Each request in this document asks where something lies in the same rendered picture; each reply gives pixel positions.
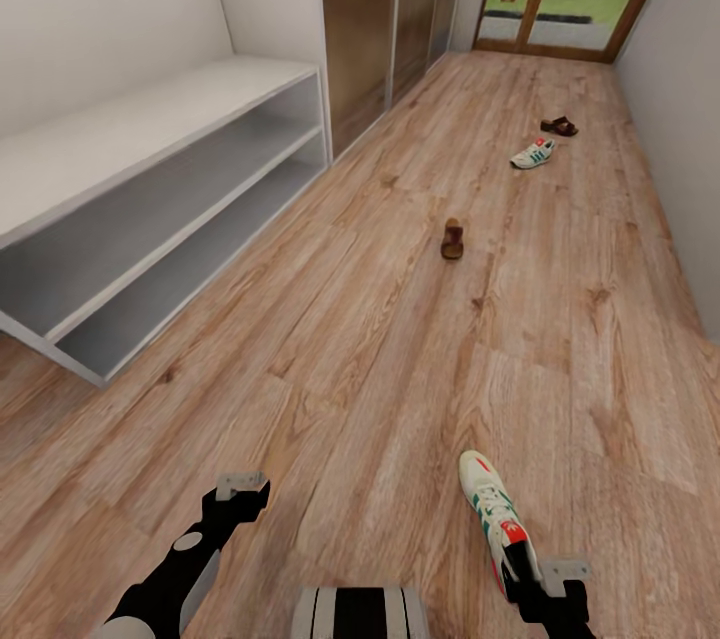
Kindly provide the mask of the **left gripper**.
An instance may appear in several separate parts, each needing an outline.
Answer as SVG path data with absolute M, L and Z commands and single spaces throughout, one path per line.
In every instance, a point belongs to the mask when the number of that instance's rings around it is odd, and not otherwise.
M 267 507 L 271 482 L 267 481 L 259 491 L 237 492 L 230 500 L 215 500 L 216 491 L 205 494 L 202 500 L 202 517 L 209 514 L 221 514 L 230 526 L 230 535 L 241 522 L 255 522 L 261 508 Z

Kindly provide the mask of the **sandal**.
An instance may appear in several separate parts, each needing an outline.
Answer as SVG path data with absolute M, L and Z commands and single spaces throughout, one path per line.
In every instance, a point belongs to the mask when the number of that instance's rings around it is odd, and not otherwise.
M 553 121 L 543 120 L 541 122 L 540 129 L 542 131 L 554 130 L 555 132 L 559 133 L 561 136 L 565 136 L 565 137 L 575 135 L 578 132 L 578 129 L 575 128 L 575 124 L 568 123 L 568 120 L 565 117 L 561 117 L 561 118 L 558 118 L 557 120 L 553 120 Z
M 457 261 L 464 252 L 463 244 L 463 228 L 459 226 L 459 223 L 455 218 L 449 218 L 447 225 L 445 226 L 445 238 L 441 246 L 441 256 L 445 260 Z

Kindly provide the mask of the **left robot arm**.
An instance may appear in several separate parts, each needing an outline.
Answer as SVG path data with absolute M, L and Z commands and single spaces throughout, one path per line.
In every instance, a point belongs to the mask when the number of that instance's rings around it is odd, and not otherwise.
M 271 482 L 261 471 L 224 473 L 202 500 L 203 520 L 173 542 L 170 556 L 142 584 L 133 584 L 89 639 L 180 639 L 217 579 L 220 550 L 241 522 L 267 507 Z

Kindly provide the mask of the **gym shoe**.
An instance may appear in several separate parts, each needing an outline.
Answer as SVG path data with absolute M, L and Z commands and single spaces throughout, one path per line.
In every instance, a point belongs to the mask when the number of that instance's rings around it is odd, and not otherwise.
M 513 156 L 511 164 L 520 169 L 529 169 L 547 163 L 553 152 L 554 143 L 555 140 L 553 139 L 548 141 L 539 139 L 532 146 L 517 154 L 517 156 Z
M 503 562 L 514 581 L 543 580 L 537 569 L 538 558 L 529 534 L 489 460 L 476 450 L 465 450 L 459 459 L 459 476 L 463 492 L 479 514 L 487 535 L 493 570 L 503 596 L 507 596 L 501 568 Z

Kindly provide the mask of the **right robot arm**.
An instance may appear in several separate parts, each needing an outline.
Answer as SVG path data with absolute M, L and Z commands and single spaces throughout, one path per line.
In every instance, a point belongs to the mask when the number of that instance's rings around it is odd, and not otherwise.
M 596 639 L 587 626 L 589 613 L 583 580 L 594 567 L 587 558 L 538 559 L 543 580 L 514 581 L 501 564 L 507 600 L 519 608 L 523 622 L 543 623 L 550 639 Z

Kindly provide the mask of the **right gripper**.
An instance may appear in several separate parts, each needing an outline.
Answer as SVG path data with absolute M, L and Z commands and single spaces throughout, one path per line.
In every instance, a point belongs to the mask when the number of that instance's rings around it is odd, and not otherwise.
M 554 631 L 560 622 L 572 619 L 584 625 L 589 622 L 584 586 L 576 580 L 563 582 L 564 598 L 551 598 L 539 581 L 514 581 L 504 562 L 501 568 L 505 575 L 507 600 L 519 608 L 523 622 L 543 623 L 550 639 L 554 639 Z

